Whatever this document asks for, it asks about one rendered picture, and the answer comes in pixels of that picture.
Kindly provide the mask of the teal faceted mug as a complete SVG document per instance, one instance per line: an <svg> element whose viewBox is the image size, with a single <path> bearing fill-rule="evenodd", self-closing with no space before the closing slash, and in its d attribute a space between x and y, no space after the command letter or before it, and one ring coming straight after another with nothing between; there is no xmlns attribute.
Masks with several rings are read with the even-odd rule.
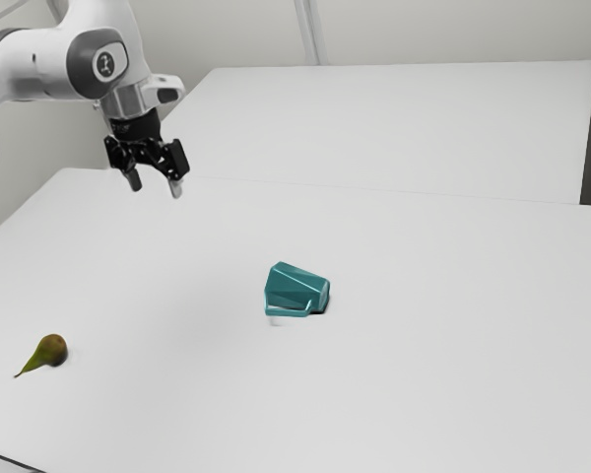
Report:
<svg viewBox="0 0 591 473"><path fill-rule="evenodd" d="M270 268L264 288L268 316L307 317L323 313L330 300L330 281L286 262Z"/></svg>

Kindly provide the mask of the green brown pear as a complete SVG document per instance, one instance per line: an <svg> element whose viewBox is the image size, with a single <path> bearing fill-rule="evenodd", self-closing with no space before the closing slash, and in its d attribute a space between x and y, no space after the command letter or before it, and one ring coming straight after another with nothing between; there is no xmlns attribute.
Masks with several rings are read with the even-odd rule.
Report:
<svg viewBox="0 0 591 473"><path fill-rule="evenodd" d="M44 366L59 367L65 363L69 350L65 339L59 334L48 334L40 339L33 354L26 361L14 378L26 372L32 372Z"/></svg>

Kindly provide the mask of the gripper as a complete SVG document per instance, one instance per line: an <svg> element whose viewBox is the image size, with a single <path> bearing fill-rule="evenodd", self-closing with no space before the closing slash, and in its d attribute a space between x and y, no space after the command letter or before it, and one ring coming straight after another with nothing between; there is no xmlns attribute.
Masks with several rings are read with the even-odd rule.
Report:
<svg viewBox="0 0 591 473"><path fill-rule="evenodd" d="M103 139L103 144L109 165L122 173L131 190L138 192L143 185L130 143L146 144L147 164L166 178L172 197L180 198L183 178L190 172L190 164L179 139L163 141L157 110L152 108L131 119L110 118L108 124L110 134Z"/></svg>

